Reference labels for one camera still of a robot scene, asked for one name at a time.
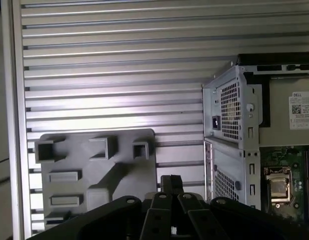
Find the gray floor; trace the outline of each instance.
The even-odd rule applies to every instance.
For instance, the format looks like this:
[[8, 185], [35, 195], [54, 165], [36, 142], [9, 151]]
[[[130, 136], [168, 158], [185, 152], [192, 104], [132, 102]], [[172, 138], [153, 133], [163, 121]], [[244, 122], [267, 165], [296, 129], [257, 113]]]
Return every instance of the gray floor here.
[[[2, 26], [0, 15], [0, 160], [9, 156], [8, 133], [6, 116], [4, 57]], [[9, 162], [0, 164], [0, 179], [9, 176]], [[0, 186], [0, 240], [5, 240], [12, 235], [12, 213], [10, 184]]]

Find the corrugated metal wall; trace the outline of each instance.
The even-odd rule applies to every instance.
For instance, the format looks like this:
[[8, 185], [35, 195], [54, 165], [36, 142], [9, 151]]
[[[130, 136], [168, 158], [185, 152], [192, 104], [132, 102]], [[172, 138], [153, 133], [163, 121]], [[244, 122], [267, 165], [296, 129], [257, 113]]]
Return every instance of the corrugated metal wall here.
[[186, 191], [203, 194], [201, 83], [238, 53], [309, 51], [309, 0], [14, 0], [14, 8], [31, 172], [22, 176], [31, 189], [26, 236], [30, 208], [32, 231], [44, 226], [32, 153], [41, 135], [151, 128], [158, 175], [181, 174]]

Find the cpu socket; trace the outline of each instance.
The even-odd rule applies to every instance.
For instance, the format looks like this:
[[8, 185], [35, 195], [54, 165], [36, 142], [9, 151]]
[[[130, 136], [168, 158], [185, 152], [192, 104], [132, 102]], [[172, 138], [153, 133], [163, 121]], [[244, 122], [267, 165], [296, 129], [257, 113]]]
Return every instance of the cpu socket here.
[[263, 169], [265, 179], [270, 186], [272, 204], [288, 204], [292, 199], [292, 172], [288, 166], [271, 166]]

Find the white label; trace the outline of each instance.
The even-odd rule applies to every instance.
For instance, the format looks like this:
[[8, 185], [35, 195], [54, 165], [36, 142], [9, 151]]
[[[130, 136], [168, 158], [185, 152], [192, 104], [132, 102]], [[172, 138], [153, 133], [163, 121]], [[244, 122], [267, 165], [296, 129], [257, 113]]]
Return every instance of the white label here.
[[309, 91], [293, 92], [289, 97], [291, 130], [309, 129]]

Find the mesh vent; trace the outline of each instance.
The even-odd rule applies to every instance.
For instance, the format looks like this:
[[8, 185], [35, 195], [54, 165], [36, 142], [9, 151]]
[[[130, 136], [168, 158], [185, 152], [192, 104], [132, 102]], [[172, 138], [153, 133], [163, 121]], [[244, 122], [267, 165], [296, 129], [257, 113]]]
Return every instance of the mesh vent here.
[[239, 196], [235, 192], [235, 182], [220, 170], [217, 170], [215, 177], [215, 196], [239, 201]]
[[238, 120], [241, 119], [239, 83], [233, 83], [221, 90], [221, 129], [226, 138], [238, 140]]

